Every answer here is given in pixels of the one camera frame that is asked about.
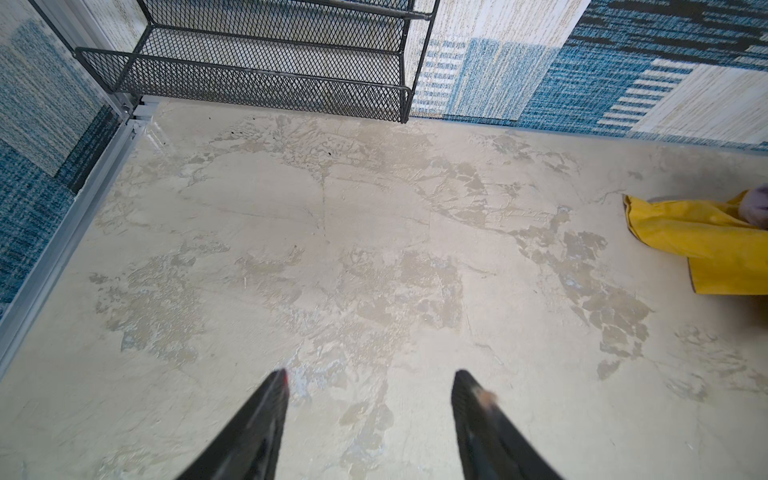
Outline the yellow printed t-shirt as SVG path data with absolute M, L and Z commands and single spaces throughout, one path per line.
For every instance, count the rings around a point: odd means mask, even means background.
M 641 243 L 686 258 L 696 293 L 764 296 L 767 230 L 740 219 L 738 206 L 747 191 L 726 202 L 648 202 L 626 195 L 627 226 Z

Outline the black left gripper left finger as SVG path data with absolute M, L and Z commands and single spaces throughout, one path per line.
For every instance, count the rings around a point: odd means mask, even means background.
M 273 479 L 289 396 L 287 371 L 271 372 L 178 480 Z

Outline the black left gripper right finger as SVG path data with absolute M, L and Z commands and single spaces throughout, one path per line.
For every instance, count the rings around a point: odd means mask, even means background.
M 497 396 L 466 370 L 455 372 L 451 406 L 466 479 L 561 479 L 507 418 Z

